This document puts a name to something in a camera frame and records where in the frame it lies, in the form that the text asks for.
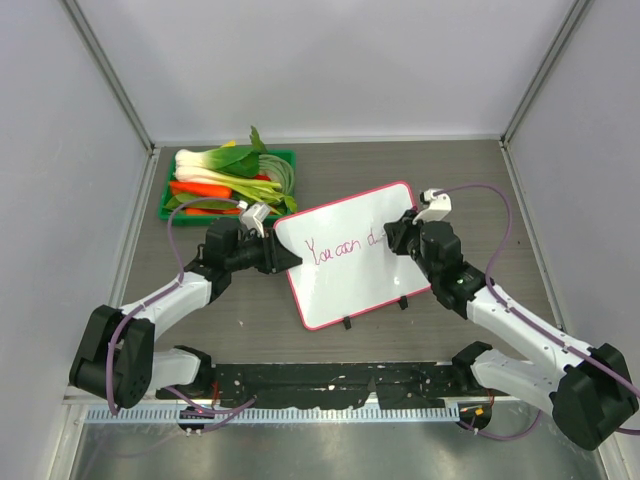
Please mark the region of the pink framed whiteboard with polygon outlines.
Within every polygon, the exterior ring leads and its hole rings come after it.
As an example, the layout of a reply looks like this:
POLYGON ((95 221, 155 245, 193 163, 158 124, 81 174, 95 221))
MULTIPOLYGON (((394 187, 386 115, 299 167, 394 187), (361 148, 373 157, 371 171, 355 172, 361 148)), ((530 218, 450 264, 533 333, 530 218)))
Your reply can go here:
POLYGON ((282 245, 303 259, 287 276, 304 327, 314 331, 430 289, 408 256, 388 248, 384 224, 415 206, 395 182, 281 218, 282 245))

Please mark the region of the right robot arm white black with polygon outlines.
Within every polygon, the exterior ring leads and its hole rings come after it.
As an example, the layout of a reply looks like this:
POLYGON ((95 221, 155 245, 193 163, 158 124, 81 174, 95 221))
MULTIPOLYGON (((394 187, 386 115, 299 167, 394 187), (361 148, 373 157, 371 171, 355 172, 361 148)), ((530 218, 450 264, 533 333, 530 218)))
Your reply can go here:
POLYGON ((523 355, 514 360, 476 342, 453 360, 451 380, 465 395, 481 388, 513 396, 550 416, 574 444, 594 450, 639 411, 639 390, 622 353, 579 341, 532 314, 464 259, 445 221, 414 210, 384 226, 390 250, 410 257, 438 302, 500 337, 523 355))

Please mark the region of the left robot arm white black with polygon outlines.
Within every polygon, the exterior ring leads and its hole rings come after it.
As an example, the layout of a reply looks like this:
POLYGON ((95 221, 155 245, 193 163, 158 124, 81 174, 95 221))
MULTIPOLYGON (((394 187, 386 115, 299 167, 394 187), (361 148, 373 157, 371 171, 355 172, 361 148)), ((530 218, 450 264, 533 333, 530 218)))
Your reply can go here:
POLYGON ((134 407, 149 391, 166 389, 193 399, 212 389, 210 355, 156 341, 172 326, 215 300, 237 271, 276 274, 301 265, 273 229, 248 228, 237 219, 212 222, 196 257, 168 285, 121 307, 91 313, 69 372, 72 386, 107 401, 113 414, 134 407))

